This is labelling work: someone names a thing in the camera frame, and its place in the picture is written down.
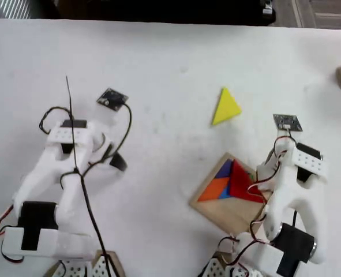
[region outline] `orange tangram piece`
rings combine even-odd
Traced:
[[[229,177],[213,179],[197,201],[215,200],[228,185]]]

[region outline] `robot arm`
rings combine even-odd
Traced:
[[[93,122],[74,121],[74,138],[77,167],[81,172],[88,168],[89,162],[99,160],[110,145],[108,131]],[[95,240],[91,236],[60,228],[69,224],[77,204],[83,199],[80,176],[64,176],[59,203],[36,201],[50,186],[58,185],[62,174],[72,172],[74,167],[72,129],[67,120],[57,123],[51,130],[36,167],[14,195],[18,225],[6,228],[2,245],[4,254],[56,259],[94,258]]]
[[[327,161],[318,150],[291,139],[276,142],[277,155],[271,151],[257,167],[259,179],[276,171],[268,182],[259,184],[260,190],[273,191],[263,210],[263,229],[269,243],[250,245],[254,241],[251,234],[242,233],[234,249],[235,254],[243,252],[243,263],[264,275],[293,277],[308,261],[320,264],[325,260]],[[305,231],[283,223],[288,208],[300,214]]]

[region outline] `white tabletop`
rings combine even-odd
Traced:
[[[0,214],[42,153],[41,116],[68,105],[65,75],[77,118],[100,114],[95,100],[112,87],[134,118],[125,174],[87,178],[106,248],[127,276],[197,276],[224,234],[188,206],[191,195],[226,151],[259,164],[276,136],[272,114],[296,114],[302,142],[331,162],[328,259],[310,276],[341,276],[340,64],[341,31],[0,20]],[[242,114],[210,128],[222,86]],[[115,116],[115,141],[127,118]],[[83,201],[79,210],[76,222],[94,235]],[[41,276],[52,262],[0,255],[0,276]]]

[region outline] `yellow triangle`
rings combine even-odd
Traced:
[[[234,101],[234,98],[230,95],[227,88],[222,89],[218,107],[212,121],[213,125],[219,124],[224,120],[234,117],[241,113],[241,108]]]

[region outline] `wooden puzzle board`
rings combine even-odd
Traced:
[[[240,233],[248,231],[250,222],[260,215],[263,204],[236,197],[201,202],[197,201],[228,159],[238,161],[238,163],[254,177],[254,180],[256,180],[256,172],[254,170],[231,154],[226,153],[208,174],[197,192],[191,198],[189,204],[223,231],[237,236]],[[258,229],[258,227],[259,224],[255,224],[254,229]]]

